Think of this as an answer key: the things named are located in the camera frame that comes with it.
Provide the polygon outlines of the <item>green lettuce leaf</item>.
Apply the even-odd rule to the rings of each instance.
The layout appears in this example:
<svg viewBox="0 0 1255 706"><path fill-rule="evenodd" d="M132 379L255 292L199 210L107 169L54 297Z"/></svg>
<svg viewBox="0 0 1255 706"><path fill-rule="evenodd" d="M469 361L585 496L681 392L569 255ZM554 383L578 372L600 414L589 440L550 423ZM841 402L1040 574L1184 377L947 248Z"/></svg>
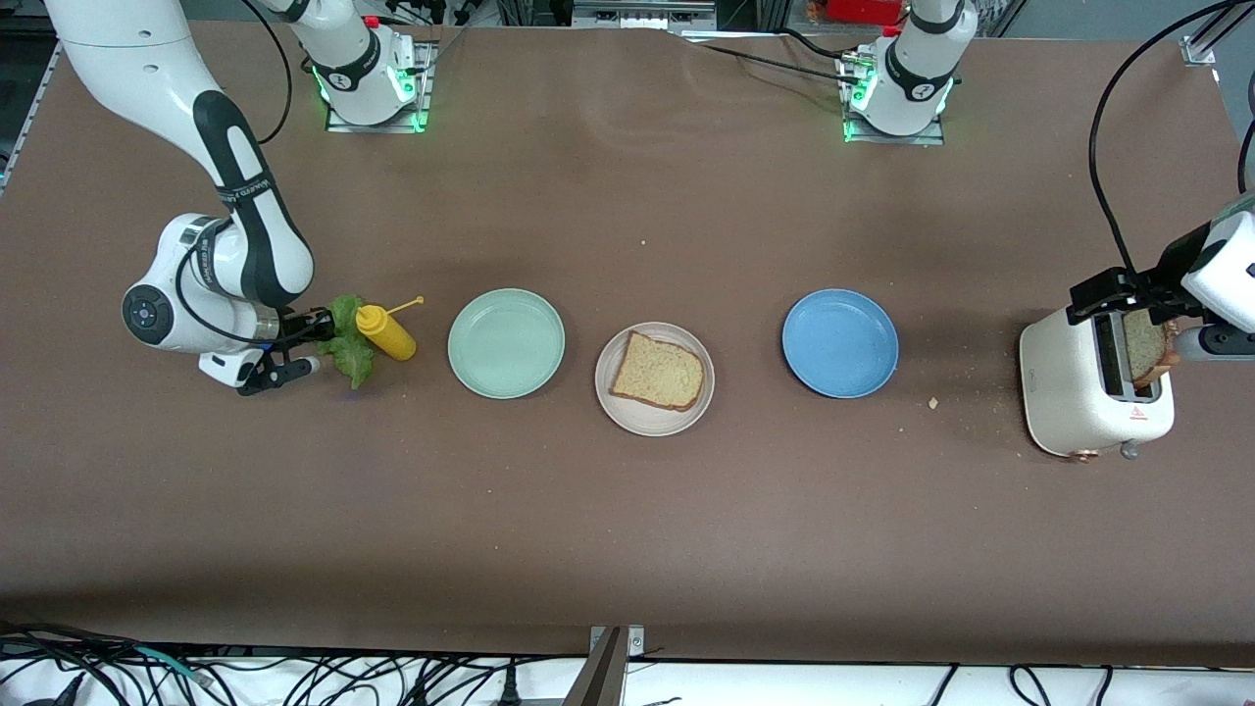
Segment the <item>green lettuce leaf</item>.
<svg viewBox="0 0 1255 706"><path fill-rule="evenodd" d="M328 303L333 320L333 337L319 341L320 356L331 357L333 365L349 377L350 387L356 390L374 371L371 342L356 327L356 313L365 301L356 293L344 293Z"/></svg>

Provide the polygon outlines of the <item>toasted bread slice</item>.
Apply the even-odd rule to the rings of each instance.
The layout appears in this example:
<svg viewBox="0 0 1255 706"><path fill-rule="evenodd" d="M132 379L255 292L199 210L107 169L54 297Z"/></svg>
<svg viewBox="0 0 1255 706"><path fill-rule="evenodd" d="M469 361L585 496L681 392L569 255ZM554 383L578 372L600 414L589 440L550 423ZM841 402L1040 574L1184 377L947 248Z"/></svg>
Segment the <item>toasted bread slice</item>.
<svg viewBox="0 0 1255 706"><path fill-rule="evenodd" d="M684 413L699 401L705 380L697 354L633 331L609 393L651 408Z"/></svg>
<svg viewBox="0 0 1255 706"><path fill-rule="evenodd" d="M1151 387L1152 382L1178 365L1176 339L1178 324L1175 321L1155 325L1148 310L1124 312L1126 352L1135 390Z"/></svg>

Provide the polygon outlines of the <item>yellow squeeze bottle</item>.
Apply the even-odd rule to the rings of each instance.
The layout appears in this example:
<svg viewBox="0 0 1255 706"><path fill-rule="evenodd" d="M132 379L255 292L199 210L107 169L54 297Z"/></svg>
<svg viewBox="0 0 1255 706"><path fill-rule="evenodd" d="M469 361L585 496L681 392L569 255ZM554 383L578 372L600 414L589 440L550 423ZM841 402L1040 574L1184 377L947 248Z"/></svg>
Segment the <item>yellow squeeze bottle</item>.
<svg viewBox="0 0 1255 706"><path fill-rule="evenodd" d="M395 361L404 362L414 357L418 345L414 336L397 321L395 313L422 303L425 303L423 296L417 296L417 298L397 305L393 308L382 308L376 303L365 303L363 307L356 308L354 325L359 334L370 341L371 345L375 345L376 349L382 350L382 354L387 354L388 357L395 359Z"/></svg>

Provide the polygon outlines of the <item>mint green plate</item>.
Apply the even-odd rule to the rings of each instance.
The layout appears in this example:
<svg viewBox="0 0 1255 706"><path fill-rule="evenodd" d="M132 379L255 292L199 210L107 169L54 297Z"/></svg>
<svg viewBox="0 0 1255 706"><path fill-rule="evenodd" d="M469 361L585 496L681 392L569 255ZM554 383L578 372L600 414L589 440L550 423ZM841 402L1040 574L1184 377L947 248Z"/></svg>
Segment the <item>mint green plate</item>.
<svg viewBox="0 0 1255 706"><path fill-rule="evenodd" d="M482 293L462 308L449 330L453 375L471 393L516 399L536 393L558 371L566 331L543 296L520 287Z"/></svg>

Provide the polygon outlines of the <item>blue plate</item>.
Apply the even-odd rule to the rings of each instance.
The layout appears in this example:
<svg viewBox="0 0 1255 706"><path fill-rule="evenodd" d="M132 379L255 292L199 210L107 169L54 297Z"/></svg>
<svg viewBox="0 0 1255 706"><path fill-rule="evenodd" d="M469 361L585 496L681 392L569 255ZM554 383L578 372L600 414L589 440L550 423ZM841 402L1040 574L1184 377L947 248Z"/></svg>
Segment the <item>blue plate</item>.
<svg viewBox="0 0 1255 706"><path fill-rule="evenodd" d="M884 308L848 288L821 288L793 303L781 354L806 387L833 399L870 396L899 366L899 334Z"/></svg>

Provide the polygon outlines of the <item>beige plate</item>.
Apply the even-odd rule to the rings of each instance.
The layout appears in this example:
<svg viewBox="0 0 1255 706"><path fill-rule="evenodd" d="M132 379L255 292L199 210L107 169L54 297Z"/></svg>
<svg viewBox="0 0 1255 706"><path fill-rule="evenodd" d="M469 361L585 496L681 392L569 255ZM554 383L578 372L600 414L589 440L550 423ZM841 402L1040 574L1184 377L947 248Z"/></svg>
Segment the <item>beige plate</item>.
<svg viewBox="0 0 1255 706"><path fill-rule="evenodd" d="M681 345L681 347L689 349L692 354L697 354L702 359L705 370L705 382L699 401L690 410L684 413L669 411L663 410L663 408L648 406L645 403L633 401L633 399L611 396L609 387L620 362L622 362L625 349L628 349L628 336L633 331L648 335L650 339ZM638 436L673 436L673 434L694 425L702 418L703 413L707 411L707 408L710 406L714 393L717 393L717 370L714 370L713 359L708 350L690 331L676 325L648 322L624 329L605 345L596 362L594 387L602 411L620 428L630 430L638 434Z"/></svg>

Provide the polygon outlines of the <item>cream two-slot toaster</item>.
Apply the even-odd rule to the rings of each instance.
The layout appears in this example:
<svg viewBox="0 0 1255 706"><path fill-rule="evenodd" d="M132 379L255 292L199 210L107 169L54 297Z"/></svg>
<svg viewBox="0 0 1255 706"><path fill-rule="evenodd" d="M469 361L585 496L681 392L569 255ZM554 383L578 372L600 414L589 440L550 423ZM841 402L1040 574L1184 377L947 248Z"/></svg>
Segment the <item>cream two-slot toaster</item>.
<svg viewBox="0 0 1255 706"><path fill-rule="evenodd" d="M1163 375L1135 389L1121 313L1072 325L1054 310L1019 335L1019 375L1032 441L1050 455L1135 460L1173 429L1173 384Z"/></svg>

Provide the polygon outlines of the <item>red box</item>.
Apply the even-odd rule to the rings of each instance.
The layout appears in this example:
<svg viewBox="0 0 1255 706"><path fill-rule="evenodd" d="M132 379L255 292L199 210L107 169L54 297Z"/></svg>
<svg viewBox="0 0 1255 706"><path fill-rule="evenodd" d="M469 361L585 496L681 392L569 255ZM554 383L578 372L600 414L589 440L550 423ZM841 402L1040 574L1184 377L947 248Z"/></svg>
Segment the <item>red box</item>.
<svg viewBox="0 0 1255 706"><path fill-rule="evenodd" d="M825 18L852 25L896 25L906 0L825 0Z"/></svg>

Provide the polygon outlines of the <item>grey metal box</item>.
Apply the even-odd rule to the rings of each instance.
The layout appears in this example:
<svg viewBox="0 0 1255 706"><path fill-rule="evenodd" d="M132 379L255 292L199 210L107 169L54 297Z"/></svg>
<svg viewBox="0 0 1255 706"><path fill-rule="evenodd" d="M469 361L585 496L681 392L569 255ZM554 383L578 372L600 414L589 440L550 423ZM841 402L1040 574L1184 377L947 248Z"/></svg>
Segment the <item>grey metal box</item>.
<svg viewBox="0 0 1255 706"><path fill-rule="evenodd" d="M717 0L571 0L572 28L717 31Z"/></svg>

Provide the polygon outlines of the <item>aluminium frame profile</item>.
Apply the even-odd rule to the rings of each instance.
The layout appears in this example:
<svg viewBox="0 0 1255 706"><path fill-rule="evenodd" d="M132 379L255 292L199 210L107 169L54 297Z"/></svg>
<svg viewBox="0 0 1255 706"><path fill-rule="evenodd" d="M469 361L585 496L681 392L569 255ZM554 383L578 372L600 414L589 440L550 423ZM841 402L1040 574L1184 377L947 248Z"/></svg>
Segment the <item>aluminium frame profile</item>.
<svg viewBox="0 0 1255 706"><path fill-rule="evenodd" d="M1227 5L1209 13L1199 28L1180 41L1183 61L1188 66L1215 66L1219 63L1216 49L1250 18L1255 18L1255 0L1229 0Z"/></svg>
<svg viewBox="0 0 1255 706"><path fill-rule="evenodd" d="M60 43L53 36L0 35L0 196L60 56Z"/></svg>

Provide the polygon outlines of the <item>aluminium table bracket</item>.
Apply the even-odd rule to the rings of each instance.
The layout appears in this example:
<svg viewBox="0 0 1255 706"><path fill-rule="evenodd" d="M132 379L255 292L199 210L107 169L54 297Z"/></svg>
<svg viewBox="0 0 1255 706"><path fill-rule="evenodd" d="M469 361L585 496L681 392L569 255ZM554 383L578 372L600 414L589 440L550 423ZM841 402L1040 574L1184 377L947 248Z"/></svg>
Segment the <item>aluminium table bracket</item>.
<svg viewBox="0 0 1255 706"><path fill-rule="evenodd" d="M562 706L622 706L628 661L643 656L644 648L641 624L592 627L590 655Z"/></svg>

